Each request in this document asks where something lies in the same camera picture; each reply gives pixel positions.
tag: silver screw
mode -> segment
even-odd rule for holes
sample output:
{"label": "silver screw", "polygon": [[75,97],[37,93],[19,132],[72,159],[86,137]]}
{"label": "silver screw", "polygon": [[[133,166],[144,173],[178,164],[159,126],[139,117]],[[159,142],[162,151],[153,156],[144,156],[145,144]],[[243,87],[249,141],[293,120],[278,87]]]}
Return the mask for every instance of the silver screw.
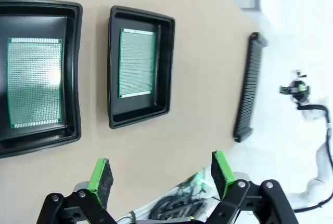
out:
{"label": "silver screw", "polygon": [[268,183],[266,183],[266,186],[271,189],[273,187],[273,184],[269,181]]}
{"label": "silver screw", "polygon": [[52,196],[52,200],[54,202],[57,202],[59,200],[59,196],[57,196],[56,194],[54,196]]}
{"label": "silver screw", "polygon": [[241,188],[244,188],[246,184],[245,184],[245,182],[240,181],[240,182],[238,183],[238,185],[239,185]]}
{"label": "silver screw", "polygon": [[79,197],[81,197],[81,198],[84,198],[84,197],[85,197],[85,193],[84,193],[84,191],[81,191],[81,192],[79,193]]}

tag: black plastic tray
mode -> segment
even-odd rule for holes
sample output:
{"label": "black plastic tray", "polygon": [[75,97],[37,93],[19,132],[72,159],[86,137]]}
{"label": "black plastic tray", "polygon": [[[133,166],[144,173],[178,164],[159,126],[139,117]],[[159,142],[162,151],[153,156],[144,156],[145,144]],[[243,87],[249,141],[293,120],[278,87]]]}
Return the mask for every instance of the black plastic tray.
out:
{"label": "black plastic tray", "polygon": [[[46,0],[0,0],[0,157],[20,155],[79,140],[78,54],[82,6]],[[6,87],[11,37],[63,39],[61,123],[11,128]]]}
{"label": "black plastic tray", "polygon": [[[157,33],[153,93],[119,98],[119,44],[121,29]],[[170,109],[175,21],[134,8],[113,6],[109,20],[108,115],[112,129],[167,114]]]}

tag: white robotic arm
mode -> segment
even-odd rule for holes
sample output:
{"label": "white robotic arm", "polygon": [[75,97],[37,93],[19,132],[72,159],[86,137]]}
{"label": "white robotic arm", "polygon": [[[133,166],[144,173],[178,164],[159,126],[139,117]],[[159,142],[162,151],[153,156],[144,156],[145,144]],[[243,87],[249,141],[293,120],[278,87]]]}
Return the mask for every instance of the white robotic arm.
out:
{"label": "white robotic arm", "polygon": [[308,182],[306,191],[293,193],[287,196],[295,213],[313,210],[321,207],[333,197],[333,162],[330,152],[331,123],[327,103],[311,104],[309,101],[310,88],[305,85],[297,72],[297,79],[292,81],[288,87],[281,87],[280,93],[291,95],[292,100],[298,105],[303,117],[307,121],[316,120],[321,117],[326,119],[326,141],[316,152],[317,176]]}

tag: black ribbed rack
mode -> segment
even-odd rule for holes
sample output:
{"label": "black ribbed rack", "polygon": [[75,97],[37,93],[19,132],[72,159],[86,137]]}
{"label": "black ribbed rack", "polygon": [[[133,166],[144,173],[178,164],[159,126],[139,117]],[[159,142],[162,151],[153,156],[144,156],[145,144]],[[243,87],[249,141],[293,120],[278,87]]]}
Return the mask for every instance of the black ribbed rack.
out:
{"label": "black ribbed rack", "polygon": [[234,139],[236,142],[242,142],[252,134],[250,123],[259,81],[262,49],[266,46],[267,41],[262,35],[259,33],[250,35],[243,86],[234,128]]}

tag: tan table surface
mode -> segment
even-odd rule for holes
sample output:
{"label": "tan table surface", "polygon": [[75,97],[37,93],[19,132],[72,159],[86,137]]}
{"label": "tan table surface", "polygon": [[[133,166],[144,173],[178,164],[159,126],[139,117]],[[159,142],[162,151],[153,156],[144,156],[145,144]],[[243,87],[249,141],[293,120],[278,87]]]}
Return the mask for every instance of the tan table surface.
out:
{"label": "tan table surface", "polygon": [[[119,217],[232,147],[249,34],[257,26],[229,0],[62,0],[83,6],[79,55],[80,141],[0,160],[1,223],[35,223],[45,196],[67,196],[90,179],[99,157],[114,184],[108,211]],[[107,117],[109,10],[128,6],[175,18],[171,111],[112,130]]]}

